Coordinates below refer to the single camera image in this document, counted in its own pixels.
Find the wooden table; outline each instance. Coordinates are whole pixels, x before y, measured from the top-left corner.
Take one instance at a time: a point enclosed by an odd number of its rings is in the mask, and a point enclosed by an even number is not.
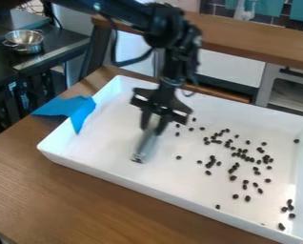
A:
[[[303,31],[196,12],[187,12],[186,18],[202,30],[205,50],[303,70]],[[96,26],[109,26],[100,15],[93,16],[91,21]],[[122,31],[139,33],[122,23],[117,24]]]
[[[101,68],[62,94],[93,95],[117,74]],[[28,116],[0,134],[0,234],[19,244],[274,243],[50,162],[36,145],[63,119]]]

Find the cable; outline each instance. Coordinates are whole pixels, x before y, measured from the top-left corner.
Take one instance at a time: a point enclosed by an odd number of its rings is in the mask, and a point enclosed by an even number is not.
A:
[[[61,25],[61,22],[55,16],[55,14],[54,14],[53,10],[50,8],[50,6],[44,0],[41,0],[41,3],[43,4],[44,8],[49,12],[50,17],[56,21],[56,23],[59,25],[59,28],[62,30],[63,27]]]
[[[144,54],[142,54],[139,57],[117,62],[116,61],[116,46],[117,46],[117,40],[118,40],[118,29],[117,29],[114,21],[108,15],[105,15],[105,14],[101,14],[101,15],[110,23],[111,28],[114,30],[114,40],[111,44],[111,62],[114,64],[114,66],[123,67],[123,66],[132,65],[135,63],[139,63],[139,62],[147,59],[152,54],[153,48],[150,48],[148,51],[146,51]]]

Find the plastic tray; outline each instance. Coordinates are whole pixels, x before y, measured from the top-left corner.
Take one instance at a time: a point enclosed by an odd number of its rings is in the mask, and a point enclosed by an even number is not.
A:
[[[132,88],[155,88],[156,84],[125,76],[112,79],[93,99],[96,110],[87,118],[79,135],[66,120],[38,146],[51,161],[133,189],[192,212],[233,225],[282,243],[303,242],[303,117],[272,111],[252,105],[232,102],[203,94],[186,98],[177,91],[178,98],[193,108],[188,126],[179,129],[171,123],[159,138],[149,161],[138,164],[131,161],[132,153],[141,136],[141,112],[130,105]],[[268,165],[232,157],[232,150],[224,145],[204,145],[203,138],[222,129],[230,129],[222,140],[232,139],[232,146],[248,149],[256,160],[263,147],[274,158],[273,169]],[[210,155],[222,162],[213,166],[212,175],[205,175],[205,164]],[[230,181],[228,169],[235,163],[241,165]],[[253,173],[256,166],[262,172]],[[272,183],[265,183],[270,178]],[[249,180],[248,189],[242,181]],[[252,185],[257,182],[264,193],[259,194]],[[239,198],[232,199],[233,194]],[[247,203],[244,197],[252,200]],[[281,213],[288,199],[293,200],[296,219]],[[286,230],[279,231],[278,223]]]

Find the tiled wall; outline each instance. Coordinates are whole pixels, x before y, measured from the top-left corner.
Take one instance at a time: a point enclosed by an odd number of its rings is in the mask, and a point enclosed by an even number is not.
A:
[[[254,19],[251,21],[303,31],[303,21],[290,19],[292,0],[288,0],[286,2],[287,3],[284,4],[283,10],[279,17],[256,14]],[[225,0],[201,0],[200,11],[202,13],[230,18],[233,18],[234,16],[234,10],[226,10]]]

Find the metal bowl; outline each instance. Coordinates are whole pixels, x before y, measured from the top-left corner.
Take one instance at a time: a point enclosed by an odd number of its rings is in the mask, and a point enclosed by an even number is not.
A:
[[[40,30],[14,30],[5,35],[3,44],[21,54],[38,53],[43,48],[44,36]]]

